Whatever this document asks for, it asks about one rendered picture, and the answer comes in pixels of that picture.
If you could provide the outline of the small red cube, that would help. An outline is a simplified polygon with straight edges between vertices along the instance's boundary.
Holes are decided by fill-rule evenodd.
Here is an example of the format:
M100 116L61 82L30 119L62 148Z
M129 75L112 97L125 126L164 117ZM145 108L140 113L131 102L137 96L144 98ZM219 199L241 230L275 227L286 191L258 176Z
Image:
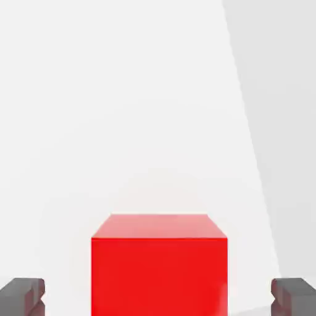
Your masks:
M114 214L91 239L91 316L228 316L228 239L204 214Z

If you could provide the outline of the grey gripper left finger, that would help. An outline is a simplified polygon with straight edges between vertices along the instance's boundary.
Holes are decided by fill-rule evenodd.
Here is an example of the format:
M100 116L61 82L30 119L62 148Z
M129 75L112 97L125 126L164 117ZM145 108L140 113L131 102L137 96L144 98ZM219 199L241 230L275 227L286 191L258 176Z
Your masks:
M14 278L0 289L0 316L45 316L42 278Z

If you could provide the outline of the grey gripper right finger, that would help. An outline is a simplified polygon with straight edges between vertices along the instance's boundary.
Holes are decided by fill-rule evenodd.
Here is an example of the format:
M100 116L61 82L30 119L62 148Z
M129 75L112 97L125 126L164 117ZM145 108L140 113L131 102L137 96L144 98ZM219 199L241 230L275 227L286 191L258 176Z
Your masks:
M274 278L271 316L316 316L316 289L303 278Z

